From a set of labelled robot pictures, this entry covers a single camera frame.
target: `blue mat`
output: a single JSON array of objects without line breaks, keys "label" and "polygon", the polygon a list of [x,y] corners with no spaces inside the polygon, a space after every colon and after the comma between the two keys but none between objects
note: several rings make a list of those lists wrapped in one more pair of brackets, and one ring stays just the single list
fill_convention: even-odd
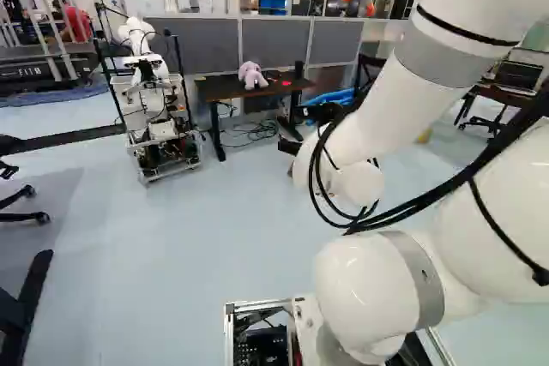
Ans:
[{"label": "blue mat", "polygon": [[75,87],[68,90],[52,90],[50,92],[26,92],[0,99],[0,107],[21,107],[30,105],[40,105],[43,103],[66,102],[69,100],[78,100],[90,98],[98,94],[109,91],[109,87],[104,81],[98,81],[92,86]]}]

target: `blue object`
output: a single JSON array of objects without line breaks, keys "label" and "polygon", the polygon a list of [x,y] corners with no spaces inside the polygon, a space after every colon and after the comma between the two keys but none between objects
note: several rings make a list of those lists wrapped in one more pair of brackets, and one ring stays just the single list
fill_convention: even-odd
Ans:
[{"label": "blue object", "polygon": [[[328,102],[338,103],[340,105],[350,105],[353,102],[353,92],[354,88],[351,87],[348,89],[338,90],[337,92],[324,93],[316,96],[315,98],[312,98],[311,100],[307,100],[302,105],[313,106]],[[308,119],[305,124],[311,126],[312,124],[314,124],[314,122],[314,120]]]},{"label": "blue object", "polygon": [[260,8],[272,8],[273,7],[273,0],[259,0],[259,7]]},{"label": "blue object", "polygon": [[271,0],[271,8],[284,9],[286,7],[286,0]]},{"label": "blue object", "polygon": [[16,93],[5,99],[0,99],[0,107],[21,107],[43,103],[67,102],[69,100],[90,98],[108,91],[109,87],[107,84],[101,81],[96,85],[75,87],[68,90]]}]

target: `red shirt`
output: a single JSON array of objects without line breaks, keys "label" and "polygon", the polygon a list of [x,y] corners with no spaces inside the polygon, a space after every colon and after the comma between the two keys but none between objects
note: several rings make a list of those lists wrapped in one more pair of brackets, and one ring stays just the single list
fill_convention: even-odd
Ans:
[{"label": "red shirt", "polygon": [[[65,7],[65,12],[67,12],[67,18],[69,19],[70,27],[75,34],[76,41],[87,42],[92,37],[92,28],[89,26],[87,13],[83,10],[76,10],[74,6]],[[81,32],[80,23],[78,23],[78,17],[80,17],[80,21],[82,22],[85,33]]]}]

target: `wooden desk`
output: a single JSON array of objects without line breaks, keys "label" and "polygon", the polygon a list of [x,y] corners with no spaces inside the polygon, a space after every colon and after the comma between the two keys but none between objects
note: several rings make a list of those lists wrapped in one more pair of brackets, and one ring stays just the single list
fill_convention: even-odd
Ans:
[{"label": "wooden desk", "polygon": [[210,116],[212,118],[212,128],[209,133],[212,136],[214,149],[220,162],[226,159],[220,140],[220,120],[217,112],[217,104],[223,99],[291,94],[292,99],[288,119],[277,117],[277,120],[296,140],[303,140],[303,136],[295,129],[295,107],[299,104],[301,91],[307,87],[313,87],[315,84],[305,78],[295,79],[293,71],[280,72],[278,70],[268,70],[263,75],[269,85],[263,89],[253,90],[244,89],[244,84],[238,80],[237,75],[207,76],[195,80],[198,96],[209,103]]},{"label": "wooden desk", "polygon": [[462,120],[464,117],[467,117],[477,96],[482,96],[483,98],[495,100],[503,104],[504,107],[493,120],[473,116],[468,121],[461,123],[459,125],[459,129],[464,130],[468,125],[486,126],[488,128],[488,131],[495,136],[498,131],[501,130],[501,128],[504,126],[504,124],[501,123],[501,119],[507,108],[509,106],[519,108],[524,107],[524,105],[526,105],[533,98],[534,95],[514,93],[509,90],[504,90],[492,82],[482,81],[474,85],[467,93],[467,95],[463,98],[464,102],[462,108],[460,109],[460,112],[455,118],[454,125],[457,125],[460,120]]}]

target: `gray partition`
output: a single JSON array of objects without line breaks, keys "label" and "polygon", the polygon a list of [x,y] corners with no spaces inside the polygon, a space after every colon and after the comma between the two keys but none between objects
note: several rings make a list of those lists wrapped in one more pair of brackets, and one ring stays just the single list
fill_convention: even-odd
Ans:
[{"label": "gray partition", "polygon": [[293,66],[305,61],[309,41],[309,19],[242,19],[243,62],[251,60],[262,68]]},{"label": "gray partition", "polygon": [[363,26],[362,21],[315,19],[309,64],[353,62]]},{"label": "gray partition", "polygon": [[[154,30],[169,29],[179,36],[186,75],[238,70],[238,19],[212,17],[148,17]],[[173,42],[156,35],[151,49],[161,54],[170,71],[177,71]]]}]

